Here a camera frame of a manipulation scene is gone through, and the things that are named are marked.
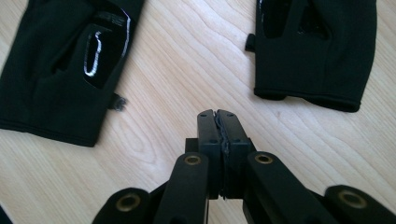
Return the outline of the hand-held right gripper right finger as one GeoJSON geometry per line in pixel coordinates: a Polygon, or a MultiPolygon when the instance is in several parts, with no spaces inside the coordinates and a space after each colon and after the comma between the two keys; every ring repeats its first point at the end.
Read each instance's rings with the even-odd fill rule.
{"type": "Polygon", "coordinates": [[[234,113],[218,110],[216,123],[219,126],[223,159],[221,196],[227,199],[241,199],[246,185],[246,164],[248,155],[254,151],[253,144],[234,113]]]}

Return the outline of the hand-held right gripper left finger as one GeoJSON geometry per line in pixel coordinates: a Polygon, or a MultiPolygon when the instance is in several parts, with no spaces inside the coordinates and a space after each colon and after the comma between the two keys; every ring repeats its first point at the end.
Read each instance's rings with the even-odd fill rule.
{"type": "Polygon", "coordinates": [[[219,197],[222,189],[221,137],[212,109],[197,116],[197,137],[187,138],[186,152],[198,152],[208,157],[208,195],[210,200],[219,197]]]}

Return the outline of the black glove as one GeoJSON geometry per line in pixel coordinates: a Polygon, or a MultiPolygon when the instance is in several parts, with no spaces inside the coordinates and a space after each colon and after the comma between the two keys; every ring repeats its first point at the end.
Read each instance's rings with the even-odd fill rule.
{"type": "Polygon", "coordinates": [[[0,75],[0,128],[97,142],[145,0],[29,0],[0,75]]]}
{"type": "Polygon", "coordinates": [[[357,112],[375,57],[376,0],[256,0],[254,94],[357,112]]]}

